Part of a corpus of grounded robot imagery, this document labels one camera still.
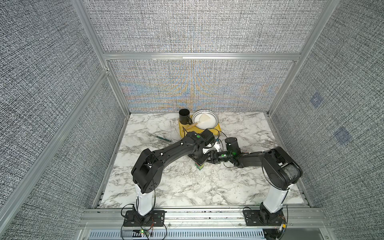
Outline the dark green lego brick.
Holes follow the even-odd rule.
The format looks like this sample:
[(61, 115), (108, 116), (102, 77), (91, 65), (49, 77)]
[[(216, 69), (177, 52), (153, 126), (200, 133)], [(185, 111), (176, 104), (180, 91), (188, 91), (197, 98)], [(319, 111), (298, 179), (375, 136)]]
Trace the dark green lego brick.
[(197, 169), (202, 170), (205, 165), (204, 164), (199, 165), (199, 164), (195, 163), (195, 166)]

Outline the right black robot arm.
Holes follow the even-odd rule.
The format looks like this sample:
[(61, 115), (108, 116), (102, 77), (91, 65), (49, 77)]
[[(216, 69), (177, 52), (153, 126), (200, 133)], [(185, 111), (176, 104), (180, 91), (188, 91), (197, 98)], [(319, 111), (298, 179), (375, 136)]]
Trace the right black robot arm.
[(260, 167), (263, 176), (270, 184), (264, 201), (260, 204), (258, 219), (262, 225), (277, 224), (286, 217), (283, 214), (283, 202), (290, 188), (301, 178), (301, 167), (281, 147), (261, 152), (243, 153), (237, 138), (225, 139), (226, 151), (215, 148), (203, 151), (209, 154), (208, 162), (220, 164), (230, 162), (236, 168)]

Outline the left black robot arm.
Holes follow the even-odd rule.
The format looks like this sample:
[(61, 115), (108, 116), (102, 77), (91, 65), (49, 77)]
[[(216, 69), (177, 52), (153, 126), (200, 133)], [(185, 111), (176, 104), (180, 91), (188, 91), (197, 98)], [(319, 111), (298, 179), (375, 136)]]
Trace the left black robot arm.
[(203, 165), (209, 158), (208, 150), (215, 142), (215, 136), (210, 130), (200, 134), (192, 131), (163, 149), (143, 150), (131, 171), (137, 195), (134, 209), (139, 216), (147, 216), (154, 208), (152, 200), (164, 168), (183, 156), (189, 156), (196, 164)]

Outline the yellow tray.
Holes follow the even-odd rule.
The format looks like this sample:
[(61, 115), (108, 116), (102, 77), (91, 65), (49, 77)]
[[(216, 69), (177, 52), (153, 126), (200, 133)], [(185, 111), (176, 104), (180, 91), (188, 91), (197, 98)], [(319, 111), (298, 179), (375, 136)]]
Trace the yellow tray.
[(179, 124), (179, 132), (180, 132), (180, 136), (181, 138), (183, 138), (187, 132), (196, 132), (198, 134), (201, 134), (205, 129), (208, 129), (210, 132), (212, 132), (214, 134), (214, 136), (218, 136), (219, 134), (219, 131), (221, 131), (221, 126), (219, 124), (219, 118), (217, 116), (214, 116), (212, 117), (211, 116), (211, 124), (208, 124), (207, 127), (201, 129), (201, 128), (198, 128), (198, 126), (194, 126), (190, 129), (187, 129), (189, 127), (189, 125), (182, 125), (180, 122), (178, 122)]

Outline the white patterned bowl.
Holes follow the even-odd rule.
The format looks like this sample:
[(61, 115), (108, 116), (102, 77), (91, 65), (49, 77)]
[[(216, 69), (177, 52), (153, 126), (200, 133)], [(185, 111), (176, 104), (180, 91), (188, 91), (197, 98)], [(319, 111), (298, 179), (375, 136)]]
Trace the white patterned bowl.
[(219, 117), (216, 113), (210, 110), (199, 110), (192, 116), (192, 121), (199, 129), (214, 128), (219, 124)]

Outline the wooden spatula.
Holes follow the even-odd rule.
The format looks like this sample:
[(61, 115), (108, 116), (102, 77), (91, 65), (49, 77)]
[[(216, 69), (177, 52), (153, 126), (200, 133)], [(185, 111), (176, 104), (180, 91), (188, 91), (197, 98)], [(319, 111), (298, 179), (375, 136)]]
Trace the wooden spatula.
[(187, 130), (189, 130), (189, 129), (195, 127), (195, 126), (198, 125), (198, 124), (201, 124), (201, 123), (203, 123), (203, 122), (208, 121), (209, 119), (210, 119), (210, 117), (209, 117), (208, 115), (206, 115), (206, 114), (202, 114), (202, 115), (200, 116), (198, 122), (193, 123), (192, 125), (190, 125), (190, 126), (187, 127), (187, 128), (183, 128), (183, 130), (187, 131)]

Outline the black mug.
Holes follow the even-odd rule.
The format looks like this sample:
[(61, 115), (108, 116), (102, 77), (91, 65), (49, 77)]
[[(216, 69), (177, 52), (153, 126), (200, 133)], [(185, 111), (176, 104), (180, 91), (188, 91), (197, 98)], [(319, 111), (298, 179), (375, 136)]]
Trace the black mug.
[(193, 121), (190, 117), (190, 111), (188, 109), (179, 110), (179, 122), (182, 125), (192, 125)]

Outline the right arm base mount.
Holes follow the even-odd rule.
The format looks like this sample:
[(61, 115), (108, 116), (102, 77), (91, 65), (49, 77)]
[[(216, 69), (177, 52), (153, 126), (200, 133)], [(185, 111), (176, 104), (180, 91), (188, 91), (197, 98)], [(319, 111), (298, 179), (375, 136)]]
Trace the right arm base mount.
[(243, 216), (247, 226), (271, 226), (277, 227), (286, 224), (286, 218), (282, 209), (276, 213), (270, 213), (267, 210), (243, 209)]

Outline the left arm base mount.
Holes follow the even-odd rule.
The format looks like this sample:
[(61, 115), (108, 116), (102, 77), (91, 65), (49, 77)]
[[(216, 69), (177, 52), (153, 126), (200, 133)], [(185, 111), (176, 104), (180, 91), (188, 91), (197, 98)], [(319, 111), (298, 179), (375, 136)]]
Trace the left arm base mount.
[(136, 210), (126, 211), (124, 215), (124, 227), (162, 227), (165, 221), (166, 211), (152, 211), (141, 216)]

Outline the aluminium front rail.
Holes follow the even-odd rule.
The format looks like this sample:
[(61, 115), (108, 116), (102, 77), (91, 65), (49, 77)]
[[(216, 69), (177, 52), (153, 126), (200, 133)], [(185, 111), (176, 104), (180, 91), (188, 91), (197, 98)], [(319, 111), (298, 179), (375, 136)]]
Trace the aluminium front rail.
[[(165, 224), (176, 228), (245, 228), (246, 222), (242, 207), (223, 208), (163, 208)], [(288, 216), (289, 228), (329, 228), (330, 222), (320, 208), (289, 205), (283, 208)], [(85, 210), (81, 217), (79, 230), (118, 229), (124, 218), (119, 209)]]

